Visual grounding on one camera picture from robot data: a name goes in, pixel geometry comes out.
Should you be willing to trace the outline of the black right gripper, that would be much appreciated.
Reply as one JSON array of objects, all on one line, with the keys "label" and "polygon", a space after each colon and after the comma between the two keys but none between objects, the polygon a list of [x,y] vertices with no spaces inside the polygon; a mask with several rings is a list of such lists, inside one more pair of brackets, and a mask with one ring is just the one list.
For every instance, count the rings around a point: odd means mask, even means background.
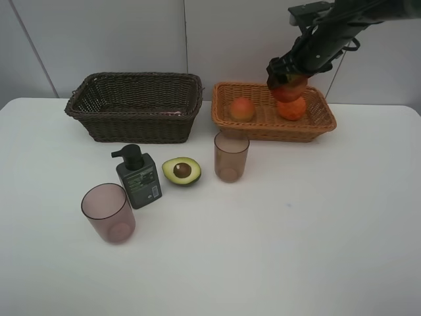
[{"label": "black right gripper", "polygon": [[339,21],[309,28],[282,57],[270,60],[266,68],[269,90],[289,82],[302,82],[331,69],[331,62],[360,33],[355,22]]}]

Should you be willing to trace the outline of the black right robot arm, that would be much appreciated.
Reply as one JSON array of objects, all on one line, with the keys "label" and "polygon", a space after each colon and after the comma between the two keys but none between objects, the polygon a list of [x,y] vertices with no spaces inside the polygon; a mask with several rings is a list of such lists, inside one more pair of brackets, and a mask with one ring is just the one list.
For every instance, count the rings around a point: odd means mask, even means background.
[{"label": "black right robot arm", "polygon": [[267,86],[275,90],[298,77],[310,78],[332,69],[345,51],[357,51],[356,36],[371,25],[420,18],[419,1],[317,1],[288,8],[290,24],[301,35],[283,56],[270,60]]}]

